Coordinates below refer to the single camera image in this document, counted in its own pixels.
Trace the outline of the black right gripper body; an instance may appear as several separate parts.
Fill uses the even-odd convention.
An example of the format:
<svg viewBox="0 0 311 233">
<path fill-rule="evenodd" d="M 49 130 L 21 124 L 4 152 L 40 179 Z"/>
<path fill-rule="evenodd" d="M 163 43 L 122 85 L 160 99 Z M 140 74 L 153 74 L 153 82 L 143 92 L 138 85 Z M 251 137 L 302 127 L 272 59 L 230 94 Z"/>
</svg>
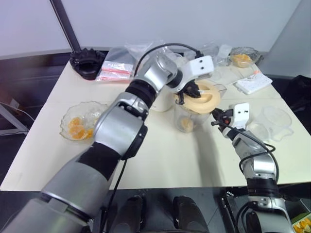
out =
<svg viewBox="0 0 311 233">
<path fill-rule="evenodd" d="M 233 109 L 217 109 L 218 111 L 218 117 L 217 120 L 219 122 L 219 126 L 227 126 L 231 122 L 231 118 L 233 117 L 234 110 Z"/>
</svg>

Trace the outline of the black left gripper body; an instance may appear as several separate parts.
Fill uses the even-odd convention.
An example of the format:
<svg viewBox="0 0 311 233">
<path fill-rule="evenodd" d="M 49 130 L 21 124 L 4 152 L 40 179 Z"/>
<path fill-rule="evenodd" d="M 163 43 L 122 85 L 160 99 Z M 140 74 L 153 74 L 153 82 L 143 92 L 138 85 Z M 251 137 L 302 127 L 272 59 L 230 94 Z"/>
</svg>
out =
<svg viewBox="0 0 311 233">
<path fill-rule="evenodd" d="M 188 83 L 186 83 L 184 88 L 179 93 L 183 93 L 190 97 L 194 97 L 195 96 L 195 81 L 191 80 Z"/>
</svg>

